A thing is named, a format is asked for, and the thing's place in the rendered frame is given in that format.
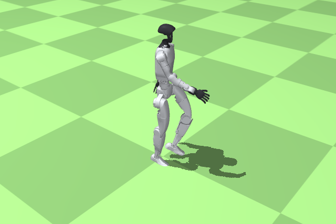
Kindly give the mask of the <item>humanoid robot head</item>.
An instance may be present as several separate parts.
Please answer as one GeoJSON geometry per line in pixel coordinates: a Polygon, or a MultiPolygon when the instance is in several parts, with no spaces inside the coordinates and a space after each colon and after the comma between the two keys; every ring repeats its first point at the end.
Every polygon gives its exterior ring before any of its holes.
{"type": "Polygon", "coordinates": [[[163,39],[161,44],[158,46],[159,48],[162,48],[162,46],[167,45],[165,48],[170,48],[169,43],[173,40],[173,31],[175,31],[175,27],[170,24],[162,24],[158,28],[158,32],[164,35],[167,35],[168,39],[163,39]],[[171,36],[171,37],[170,37],[171,36]]]}

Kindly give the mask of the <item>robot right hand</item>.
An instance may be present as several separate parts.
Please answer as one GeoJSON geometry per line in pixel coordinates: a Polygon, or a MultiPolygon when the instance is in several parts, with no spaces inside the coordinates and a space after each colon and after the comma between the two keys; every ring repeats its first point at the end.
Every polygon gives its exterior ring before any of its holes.
{"type": "MultiPolygon", "coordinates": [[[[193,87],[193,88],[195,88],[195,87],[193,87]]],[[[188,93],[190,93],[190,94],[192,94],[192,95],[196,95],[196,97],[198,98],[198,99],[201,99],[204,103],[206,103],[208,100],[209,100],[209,97],[207,97],[207,96],[210,96],[209,94],[207,94],[207,93],[205,93],[205,92],[207,92],[207,90],[197,90],[196,88],[195,88],[195,91],[194,91],[194,93],[191,93],[191,92],[189,92],[188,91],[188,93]],[[206,96],[207,95],[207,96],[206,96]],[[204,97],[206,97],[206,98],[204,98],[204,97]],[[206,102],[203,100],[206,100],[206,102]]]]}

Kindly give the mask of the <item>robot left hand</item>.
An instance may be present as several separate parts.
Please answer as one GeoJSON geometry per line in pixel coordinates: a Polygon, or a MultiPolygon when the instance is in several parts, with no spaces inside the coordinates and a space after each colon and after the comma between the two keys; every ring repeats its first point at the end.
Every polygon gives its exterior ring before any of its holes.
{"type": "MultiPolygon", "coordinates": [[[[159,82],[158,82],[158,80],[157,80],[157,83],[156,83],[156,85],[155,85],[154,91],[155,91],[156,87],[158,87],[158,86],[159,86],[159,82]]],[[[154,91],[153,91],[153,92],[154,92],[154,91]]],[[[157,92],[156,92],[156,93],[157,93],[157,92]]],[[[155,93],[155,94],[156,94],[156,93],[155,93]]]]}

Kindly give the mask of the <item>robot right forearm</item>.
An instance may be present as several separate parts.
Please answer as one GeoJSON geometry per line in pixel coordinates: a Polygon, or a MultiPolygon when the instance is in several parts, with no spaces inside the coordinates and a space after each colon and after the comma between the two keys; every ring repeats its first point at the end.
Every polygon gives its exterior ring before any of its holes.
{"type": "Polygon", "coordinates": [[[194,93],[195,91],[195,88],[191,87],[189,84],[186,84],[180,78],[177,79],[174,75],[170,75],[169,80],[173,85],[182,88],[184,91],[187,91],[187,92],[189,91],[191,93],[194,93]]]}

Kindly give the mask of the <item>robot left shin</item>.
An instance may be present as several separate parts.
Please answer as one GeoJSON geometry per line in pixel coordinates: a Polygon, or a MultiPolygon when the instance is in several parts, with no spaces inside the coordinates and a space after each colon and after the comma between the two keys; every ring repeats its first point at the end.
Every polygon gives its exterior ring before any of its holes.
{"type": "Polygon", "coordinates": [[[172,143],[172,146],[174,145],[173,147],[176,148],[177,144],[179,143],[179,141],[181,140],[181,138],[184,136],[184,134],[188,130],[188,128],[189,128],[192,120],[190,121],[189,124],[184,124],[184,123],[181,122],[181,120],[179,121],[177,129],[175,131],[176,135],[175,135],[174,141],[172,143]]]}

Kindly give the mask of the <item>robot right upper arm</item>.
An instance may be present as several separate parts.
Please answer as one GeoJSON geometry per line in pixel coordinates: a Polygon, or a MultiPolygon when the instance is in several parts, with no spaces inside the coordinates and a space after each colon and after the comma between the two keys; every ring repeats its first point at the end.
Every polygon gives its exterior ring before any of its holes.
{"type": "Polygon", "coordinates": [[[171,73],[171,68],[169,66],[169,63],[167,61],[167,56],[164,53],[164,51],[160,51],[156,54],[156,60],[160,64],[160,66],[161,66],[166,78],[168,79],[168,81],[170,81],[169,80],[170,75],[174,75],[177,78],[176,73],[173,73],[173,72],[171,73]]]}

